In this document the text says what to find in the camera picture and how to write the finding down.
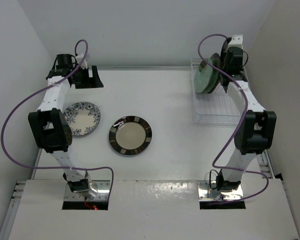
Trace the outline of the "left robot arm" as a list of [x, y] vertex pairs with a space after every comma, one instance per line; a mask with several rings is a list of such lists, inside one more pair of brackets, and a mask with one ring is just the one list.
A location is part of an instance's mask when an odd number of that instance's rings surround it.
[[56, 65], [47, 76], [48, 90], [35, 112], [28, 114], [34, 140], [63, 168], [63, 178], [71, 192], [92, 199], [98, 187], [87, 170], [79, 169], [79, 160], [71, 146], [73, 135], [62, 112], [66, 94], [77, 89], [102, 88], [97, 66], [88, 66], [83, 55], [58, 54]]

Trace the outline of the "black patterned rim plate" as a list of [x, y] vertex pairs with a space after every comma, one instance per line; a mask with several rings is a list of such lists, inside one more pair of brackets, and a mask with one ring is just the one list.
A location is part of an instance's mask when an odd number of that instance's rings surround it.
[[110, 146], [118, 154], [134, 156], [142, 153], [152, 141], [150, 124], [139, 116], [129, 115], [118, 119], [109, 130]]

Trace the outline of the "grey rimmed plate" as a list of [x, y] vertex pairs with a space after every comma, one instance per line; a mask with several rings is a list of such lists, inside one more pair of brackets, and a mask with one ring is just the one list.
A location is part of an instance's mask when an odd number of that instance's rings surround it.
[[[222, 68], [222, 60], [218, 53], [214, 53], [210, 59], [212, 60], [212, 65], [214, 67], [218, 69]], [[220, 72], [213, 68], [209, 85], [208, 85], [208, 92], [207, 92], [208, 94], [211, 94], [215, 90], [215, 88], [219, 84], [219, 81], [220, 81]]]
[[221, 52], [220, 52], [220, 69], [222, 71], [224, 71], [224, 64], [225, 64], [225, 57], [227, 54], [227, 49], [228, 49], [228, 44], [230, 42], [231, 38], [226, 38], [223, 42], [222, 48], [221, 48]]

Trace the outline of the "teal flower plate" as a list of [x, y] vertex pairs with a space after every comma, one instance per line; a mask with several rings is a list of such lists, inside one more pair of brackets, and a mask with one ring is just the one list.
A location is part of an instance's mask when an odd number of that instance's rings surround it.
[[215, 69], [213, 69], [212, 71], [212, 75], [210, 77], [210, 80], [209, 80], [209, 84], [207, 86], [207, 93], [210, 94], [214, 91], [214, 89], [217, 87], [218, 83], [219, 83], [219, 72]]
[[213, 68], [209, 64], [212, 64], [212, 60], [205, 58], [195, 72], [193, 84], [196, 93], [204, 92], [209, 85], [213, 73]]

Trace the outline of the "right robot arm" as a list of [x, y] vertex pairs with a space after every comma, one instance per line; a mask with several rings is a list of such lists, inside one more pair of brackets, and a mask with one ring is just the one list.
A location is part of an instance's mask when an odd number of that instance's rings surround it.
[[216, 178], [216, 189], [224, 192], [236, 190], [251, 161], [271, 147], [277, 121], [275, 112], [267, 111], [253, 95], [243, 73], [243, 58], [244, 50], [240, 47], [223, 47], [221, 50], [221, 70], [235, 82], [221, 74], [220, 84], [241, 114], [233, 137], [235, 150]]

